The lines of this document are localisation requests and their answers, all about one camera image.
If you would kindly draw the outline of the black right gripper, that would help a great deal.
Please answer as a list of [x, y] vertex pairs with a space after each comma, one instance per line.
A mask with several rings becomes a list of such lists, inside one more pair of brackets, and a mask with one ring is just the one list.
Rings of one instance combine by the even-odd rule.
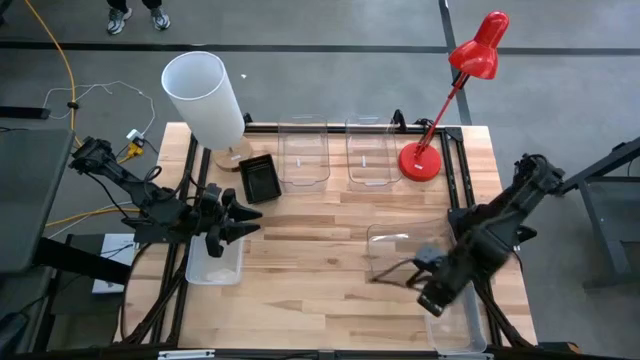
[[435, 245], [426, 244], [419, 248], [415, 258], [373, 272], [370, 282], [420, 291], [418, 303], [440, 317], [469, 283], [478, 288], [480, 269], [481, 256], [475, 247], [458, 244], [443, 252]]

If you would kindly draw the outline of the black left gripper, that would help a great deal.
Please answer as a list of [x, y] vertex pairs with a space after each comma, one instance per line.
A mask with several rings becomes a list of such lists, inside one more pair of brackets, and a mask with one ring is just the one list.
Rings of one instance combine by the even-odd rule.
[[[260, 229], [259, 224], [235, 222], [254, 220], [263, 216], [261, 212], [240, 204], [234, 189], [222, 190], [215, 183], [209, 183], [203, 188], [202, 193], [194, 200], [194, 209], [199, 216], [195, 234], [205, 234], [208, 255], [214, 258], [220, 258], [223, 255], [224, 247], [220, 244], [220, 240], [231, 244]], [[235, 222], [225, 223], [227, 217]]]

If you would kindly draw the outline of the clear plastic basket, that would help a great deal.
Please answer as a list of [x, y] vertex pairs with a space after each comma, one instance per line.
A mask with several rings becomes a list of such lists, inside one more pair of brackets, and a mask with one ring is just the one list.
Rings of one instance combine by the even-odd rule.
[[360, 115], [345, 121], [349, 186], [352, 191], [389, 191], [401, 179], [396, 124], [392, 118]]
[[371, 225], [367, 230], [368, 280], [404, 259], [415, 258], [422, 245], [431, 244], [448, 252], [454, 245], [450, 225], [444, 219], [397, 225]]
[[276, 162], [287, 192], [320, 191], [330, 176], [327, 120], [315, 114], [282, 118]]

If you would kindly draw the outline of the white cylinder table lamp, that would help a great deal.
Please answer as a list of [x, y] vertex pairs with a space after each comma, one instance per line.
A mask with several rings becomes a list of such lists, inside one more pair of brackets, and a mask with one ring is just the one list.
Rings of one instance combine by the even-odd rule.
[[223, 61], [194, 51], [172, 59], [161, 85], [199, 144], [211, 151], [215, 164], [234, 172], [252, 155], [244, 136], [245, 120]]

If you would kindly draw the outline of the yellow plug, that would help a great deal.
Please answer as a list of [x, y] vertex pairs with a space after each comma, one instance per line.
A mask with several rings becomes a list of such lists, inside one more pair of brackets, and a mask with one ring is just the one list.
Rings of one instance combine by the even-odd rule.
[[144, 154], [144, 149], [136, 145], [135, 143], [129, 143], [126, 150], [126, 155], [118, 161], [119, 164], [132, 160]]

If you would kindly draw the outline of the black support beam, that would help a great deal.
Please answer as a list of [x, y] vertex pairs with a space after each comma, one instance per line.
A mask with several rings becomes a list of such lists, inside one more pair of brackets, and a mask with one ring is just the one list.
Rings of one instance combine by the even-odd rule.
[[49, 266], [92, 279], [124, 285], [131, 267], [100, 255], [85, 252], [49, 238], [41, 238], [32, 258], [33, 265]]

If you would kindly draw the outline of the orange and black object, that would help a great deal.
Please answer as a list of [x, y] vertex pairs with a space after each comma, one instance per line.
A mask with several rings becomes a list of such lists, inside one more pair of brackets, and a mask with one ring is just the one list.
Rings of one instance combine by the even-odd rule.
[[580, 347], [573, 342], [540, 342], [538, 346], [545, 351], [582, 354]]

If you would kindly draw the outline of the grey metal side table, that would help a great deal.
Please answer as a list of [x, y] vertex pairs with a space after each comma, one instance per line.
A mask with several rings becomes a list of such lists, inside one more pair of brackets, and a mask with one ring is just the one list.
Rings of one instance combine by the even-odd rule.
[[615, 146], [611, 152], [565, 181], [562, 195], [580, 192], [595, 238], [603, 245], [611, 273], [583, 283], [587, 291], [640, 285], [632, 270], [626, 244], [640, 245], [640, 176], [613, 176], [612, 171], [640, 159], [640, 137]]

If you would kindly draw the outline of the grey desk panel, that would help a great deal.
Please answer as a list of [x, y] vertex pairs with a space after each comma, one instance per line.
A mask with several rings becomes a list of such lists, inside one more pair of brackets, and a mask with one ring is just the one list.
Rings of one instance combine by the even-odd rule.
[[72, 142], [68, 129], [0, 133], [0, 274], [32, 264]]

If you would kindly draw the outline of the person's grey shoe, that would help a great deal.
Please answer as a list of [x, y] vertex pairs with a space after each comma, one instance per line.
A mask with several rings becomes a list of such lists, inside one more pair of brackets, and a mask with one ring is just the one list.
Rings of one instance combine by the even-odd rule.
[[122, 32], [126, 25], [126, 21], [131, 17], [132, 9], [128, 8], [122, 11], [116, 8], [110, 8], [108, 14], [108, 23], [106, 31], [109, 35], [117, 35]]
[[170, 18], [162, 6], [151, 9], [150, 15], [154, 28], [156, 30], [164, 31], [170, 27]]

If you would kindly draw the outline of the red desk lamp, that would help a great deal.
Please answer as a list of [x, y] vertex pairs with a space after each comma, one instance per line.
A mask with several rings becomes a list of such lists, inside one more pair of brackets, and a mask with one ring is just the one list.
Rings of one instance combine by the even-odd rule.
[[464, 88], [470, 77], [494, 79], [498, 66], [498, 45], [510, 24], [509, 16], [502, 11], [493, 11], [486, 15], [473, 39], [459, 45], [448, 58], [449, 63], [458, 70], [452, 82], [452, 88], [436, 118], [426, 133], [417, 141], [406, 145], [398, 157], [401, 173], [415, 182], [433, 179], [440, 171], [440, 153], [431, 146], [436, 127], [441, 121], [453, 98]]

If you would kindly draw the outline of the flat black floor bar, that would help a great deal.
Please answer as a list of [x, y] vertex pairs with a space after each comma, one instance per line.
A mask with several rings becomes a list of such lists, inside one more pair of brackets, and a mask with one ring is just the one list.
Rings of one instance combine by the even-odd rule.
[[0, 118], [40, 119], [49, 118], [51, 111], [46, 108], [0, 106]]

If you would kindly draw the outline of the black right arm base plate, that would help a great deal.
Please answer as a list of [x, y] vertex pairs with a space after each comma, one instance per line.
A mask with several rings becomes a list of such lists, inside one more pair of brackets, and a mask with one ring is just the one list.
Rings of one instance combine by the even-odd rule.
[[457, 244], [512, 251], [518, 246], [516, 229], [522, 219], [517, 213], [493, 214], [484, 205], [454, 209], [448, 215]]

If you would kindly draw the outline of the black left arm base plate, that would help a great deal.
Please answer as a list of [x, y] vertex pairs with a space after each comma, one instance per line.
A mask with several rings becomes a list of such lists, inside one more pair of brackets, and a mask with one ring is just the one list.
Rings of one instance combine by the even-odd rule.
[[178, 244], [189, 241], [194, 235], [190, 228], [169, 227], [143, 223], [134, 228], [134, 241], [138, 243]]

